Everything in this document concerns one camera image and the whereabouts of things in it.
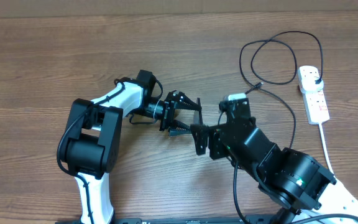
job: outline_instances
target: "white cord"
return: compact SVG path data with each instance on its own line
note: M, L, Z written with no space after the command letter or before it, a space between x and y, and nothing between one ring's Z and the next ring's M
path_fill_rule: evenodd
M333 167L331 167L331 163L329 162L328 151L327 151L327 146L326 146L326 139L324 138L324 132L323 132L323 125L321 123L318 123L318 128L320 129L321 143L323 143L324 156L327 161L328 169L330 172L334 173Z

